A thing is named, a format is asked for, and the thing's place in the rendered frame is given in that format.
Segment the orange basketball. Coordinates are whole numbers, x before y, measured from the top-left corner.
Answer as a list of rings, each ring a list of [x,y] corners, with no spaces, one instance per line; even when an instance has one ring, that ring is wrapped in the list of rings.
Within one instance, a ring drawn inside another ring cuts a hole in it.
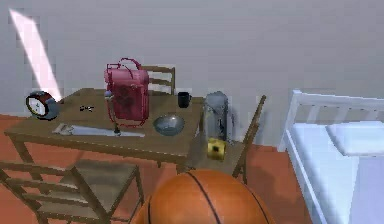
[[[214,170],[192,170],[158,187],[131,224],[276,224],[245,184]]]

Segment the brown wooden dining table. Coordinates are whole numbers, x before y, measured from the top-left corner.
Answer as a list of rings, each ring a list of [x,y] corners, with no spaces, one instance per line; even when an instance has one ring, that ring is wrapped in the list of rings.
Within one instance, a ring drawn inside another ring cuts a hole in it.
[[[196,131],[202,128],[201,97],[194,97],[183,109],[173,95],[152,96],[147,121],[136,128],[121,127],[119,135],[114,133],[102,89],[81,89],[66,97],[59,108],[59,116],[52,121],[30,117],[5,131],[23,161],[32,160],[25,146],[30,142],[173,163],[181,172],[190,143]],[[165,115],[176,115],[184,120],[179,134],[168,137],[155,130],[154,121]]]

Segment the black mug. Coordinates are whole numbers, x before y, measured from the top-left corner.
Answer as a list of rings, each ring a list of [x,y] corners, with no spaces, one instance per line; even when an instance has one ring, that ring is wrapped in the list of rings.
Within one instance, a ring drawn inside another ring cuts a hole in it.
[[[192,96],[189,92],[179,92],[178,93],[178,106],[180,108],[188,108],[190,105]]]

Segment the grey and yellow bag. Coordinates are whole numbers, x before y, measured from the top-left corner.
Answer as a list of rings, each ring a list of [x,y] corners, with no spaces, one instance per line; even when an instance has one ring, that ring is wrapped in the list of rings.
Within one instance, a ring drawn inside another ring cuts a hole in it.
[[[221,91],[209,93],[204,101],[204,134],[207,157],[223,161],[226,154],[228,97]]]

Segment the grey metal bowl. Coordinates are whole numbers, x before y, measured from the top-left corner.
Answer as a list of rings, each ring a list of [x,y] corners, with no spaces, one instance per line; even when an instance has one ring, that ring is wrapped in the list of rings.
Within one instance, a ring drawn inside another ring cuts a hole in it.
[[[156,132],[163,136],[178,135],[184,128],[184,119],[177,115],[164,115],[153,122]]]

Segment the brown wooden chair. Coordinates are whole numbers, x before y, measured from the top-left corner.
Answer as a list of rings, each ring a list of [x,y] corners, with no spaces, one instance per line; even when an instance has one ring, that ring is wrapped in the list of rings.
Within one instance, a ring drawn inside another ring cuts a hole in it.
[[[39,224],[51,219],[111,224],[132,183],[138,190],[136,206],[144,204],[139,167],[128,163],[79,160],[60,168],[0,161],[0,183],[35,213]]]
[[[165,67],[158,65],[144,65],[143,69],[152,73],[169,74],[170,78],[151,78],[150,83],[159,86],[167,86],[170,88],[170,95],[175,94],[175,77],[176,69],[174,67]]]
[[[246,184],[247,153],[251,148],[258,131],[259,118],[261,116],[265,101],[266,96],[263,95],[259,101],[243,141],[234,141],[233,143],[227,144],[223,161],[213,160],[207,156],[207,139],[202,133],[199,133],[191,143],[191,148],[187,156],[184,170],[211,169],[229,174],[234,178],[242,175],[243,183]]]

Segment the red backpack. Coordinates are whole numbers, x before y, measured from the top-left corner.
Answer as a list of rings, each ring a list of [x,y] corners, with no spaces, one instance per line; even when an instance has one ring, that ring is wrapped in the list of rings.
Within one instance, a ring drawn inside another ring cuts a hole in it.
[[[149,75],[132,58],[109,63],[104,70],[106,90],[113,94],[115,117],[133,121],[125,127],[142,126],[149,117]]]

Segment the grey hand saw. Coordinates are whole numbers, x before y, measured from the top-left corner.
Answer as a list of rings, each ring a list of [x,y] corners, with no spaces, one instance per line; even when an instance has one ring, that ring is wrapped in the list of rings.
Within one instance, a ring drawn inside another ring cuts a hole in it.
[[[102,129],[102,128],[94,128],[94,127],[86,127],[86,126],[78,126],[78,125],[69,125],[65,123],[59,124],[54,130],[54,134],[69,136],[116,136],[114,134],[114,130],[110,129]],[[121,135],[123,137],[144,137],[143,133],[137,132],[125,132],[121,131]]]

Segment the white bed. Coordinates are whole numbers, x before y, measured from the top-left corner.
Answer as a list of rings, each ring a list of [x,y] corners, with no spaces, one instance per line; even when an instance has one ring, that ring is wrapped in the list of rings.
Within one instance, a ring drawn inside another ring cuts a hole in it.
[[[290,157],[312,224],[384,224],[384,155],[343,156],[326,131],[380,113],[384,99],[292,92],[278,150]]]

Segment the red round alarm clock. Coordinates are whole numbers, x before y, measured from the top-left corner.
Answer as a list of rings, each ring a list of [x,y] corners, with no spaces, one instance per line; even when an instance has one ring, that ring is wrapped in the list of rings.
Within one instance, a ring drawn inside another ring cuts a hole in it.
[[[45,91],[33,91],[25,99],[25,105],[31,115],[39,120],[54,120],[59,115],[56,100]]]

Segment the white pillow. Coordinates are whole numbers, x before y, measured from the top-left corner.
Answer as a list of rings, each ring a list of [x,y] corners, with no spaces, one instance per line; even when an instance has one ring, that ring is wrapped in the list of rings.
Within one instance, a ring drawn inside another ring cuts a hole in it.
[[[326,131],[343,156],[384,155],[384,123],[359,121],[332,124]]]

